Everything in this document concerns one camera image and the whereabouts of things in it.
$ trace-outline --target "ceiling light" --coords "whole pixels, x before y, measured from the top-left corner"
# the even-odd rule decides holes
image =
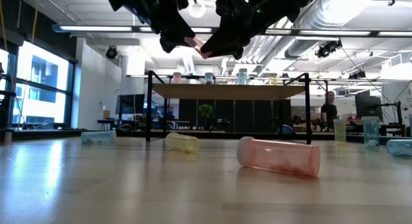
[[[152,28],[150,27],[140,27],[139,30],[141,32],[153,32]]]
[[[320,35],[320,36],[367,36],[368,31],[349,31],[349,30],[301,30],[301,35]]]
[[[339,41],[338,37],[295,37],[298,41]]]
[[[197,11],[194,10],[195,5],[200,5]],[[191,5],[187,7],[187,12],[194,18],[202,18],[206,14],[206,5],[196,0],[196,2],[191,3]]]
[[[412,37],[412,32],[379,32],[378,36],[390,36],[390,37]]]
[[[130,26],[60,26],[69,32],[131,32]]]
[[[292,32],[291,30],[282,30],[282,29],[266,30],[266,34],[273,34],[273,35],[289,35],[291,32]]]
[[[192,28],[195,33],[212,33],[212,28]]]

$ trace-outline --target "security camera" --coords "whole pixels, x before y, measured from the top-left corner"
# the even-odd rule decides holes
[[[116,46],[109,46],[108,51],[106,52],[106,57],[108,59],[117,59],[120,57],[120,53],[117,51]]]

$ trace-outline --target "cable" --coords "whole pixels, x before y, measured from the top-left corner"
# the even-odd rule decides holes
[[[358,65],[356,65],[355,63],[354,63],[354,61],[352,60],[352,58],[348,55],[348,53],[346,53],[346,51],[345,51],[345,49],[342,47],[341,48],[342,49],[342,51],[346,54],[346,56],[348,57],[348,59],[352,62],[352,64],[359,70],[359,71],[362,71],[361,69],[359,69],[359,67],[358,67]],[[376,87],[375,85],[374,85],[374,83],[372,83],[372,81],[371,80],[369,80],[367,77],[365,77],[365,79],[366,80],[368,80],[368,82],[382,95],[382,97],[384,97],[384,99],[386,99],[388,102],[391,102],[382,92],[381,92],[381,90],[379,90],[379,88],[378,87]],[[394,117],[396,117],[396,115],[395,115],[395,110],[394,110],[394,108],[392,107],[392,111],[393,111],[393,116]]]

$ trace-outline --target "fluorescent light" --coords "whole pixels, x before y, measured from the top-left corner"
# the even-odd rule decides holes
[[[61,30],[71,32],[131,32],[130,26],[60,26]]]
[[[300,41],[339,41],[338,37],[295,37]]]
[[[301,30],[301,35],[321,35],[321,36],[367,36],[368,31],[349,31],[349,30]]]
[[[411,31],[411,32],[379,32],[378,36],[392,36],[392,37],[403,36],[403,37],[412,37],[412,31]]]
[[[288,35],[290,34],[292,31],[291,30],[279,30],[279,29],[268,29],[266,30],[266,34],[278,34],[278,35]]]
[[[192,31],[201,33],[212,33],[211,28],[192,28]]]
[[[150,27],[140,27],[141,32],[153,32],[152,28]]]

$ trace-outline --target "pink plastic cup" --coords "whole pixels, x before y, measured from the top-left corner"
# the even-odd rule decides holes
[[[305,176],[317,176],[321,166],[317,146],[252,137],[240,139],[237,157],[242,166]]]

